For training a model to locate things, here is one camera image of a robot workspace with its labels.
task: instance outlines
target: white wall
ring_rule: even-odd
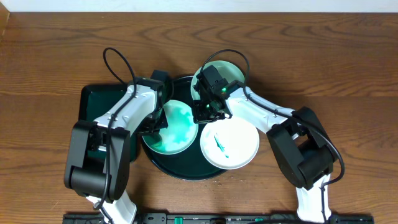
[[[11,12],[398,12],[398,0],[0,0]]]

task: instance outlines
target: round black tray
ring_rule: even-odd
[[[191,97],[192,77],[182,77],[174,80],[174,95],[172,100],[178,100],[193,105]],[[211,165],[200,149],[200,135],[205,124],[199,124],[198,134],[194,142],[184,151],[174,155],[162,155],[152,151],[141,138],[142,146],[148,158],[161,171],[172,177],[183,180],[205,180],[224,173],[226,170]]]

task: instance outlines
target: dark green tray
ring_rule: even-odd
[[[179,100],[192,106],[192,97],[190,93],[190,84],[192,77],[183,77],[174,80],[173,100]],[[93,121],[99,116],[108,112],[126,92],[123,85],[88,85],[81,92],[79,119]],[[203,156],[200,149],[200,135],[205,127],[199,125],[196,139],[190,147],[183,152],[174,155],[162,155],[149,149],[142,140],[143,149],[152,161],[161,171],[168,175],[183,180],[204,180],[224,173],[226,170],[211,165]],[[136,159],[137,136],[131,136],[131,161]],[[91,156],[105,158],[105,152],[89,152]]]

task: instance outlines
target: wooden surface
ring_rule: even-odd
[[[0,2],[0,41],[6,30],[9,15],[10,12]]]
[[[144,77],[193,73],[220,49],[244,52],[249,86],[278,105],[315,110],[342,153],[346,175],[330,187],[330,208],[398,220],[397,14],[13,13],[0,44],[0,223],[92,211],[65,188],[63,172],[81,89],[117,81],[102,59],[109,46]],[[130,79],[121,60],[109,60]],[[333,177],[339,171],[336,163]],[[264,134],[250,164],[205,181],[169,177],[141,153],[127,191],[141,211],[297,209]]]

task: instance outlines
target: white arm segment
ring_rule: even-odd
[[[291,114],[294,111],[293,109],[280,107],[261,98],[253,93],[249,87],[246,87],[246,90],[254,100],[266,105],[269,108],[272,108],[273,110],[278,110],[278,112],[283,114]],[[248,100],[244,95],[242,88],[239,88],[230,94],[229,98],[226,100],[226,103],[233,116],[237,116],[246,120],[263,133],[266,133],[268,130],[270,130],[274,124],[280,124],[286,120],[286,118],[277,116],[273,112],[267,111]],[[305,190],[305,188],[296,188],[298,198],[297,213],[301,220],[307,222],[323,223],[320,186],[323,182],[328,181],[329,178],[330,175],[323,176],[320,180],[314,183],[314,186],[310,190]],[[330,209],[328,207],[327,186],[325,187],[325,215],[326,218],[329,218],[331,215]]]
[[[329,181],[330,174],[324,175],[313,184],[310,190],[296,188],[298,198],[298,217],[306,222],[323,223],[321,184]],[[328,206],[328,186],[325,186],[325,216],[329,219],[331,211]]]
[[[88,196],[87,200],[95,204],[100,202],[101,199]],[[113,203],[104,202],[103,207],[115,224],[132,224],[137,212],[136,205],[131,202],[126,191],[123,192],[119,200],[115,200]],[[104,217],[104,220],[106,223],[109,223],[107,218]]]
[[[100,116],[94,121],[98,126],[108,127],[111,114],[113,114],[133,93],[134,86],[127,88],[126,94],[110,109],[106,114]],[[141,121],[152,113],[156,107],[156,92],[148,86],[137,85],[137,93],[131,103],[128,103],[116,117],[112,128],[124,128],[130,131],[130,134],[137,129]]]

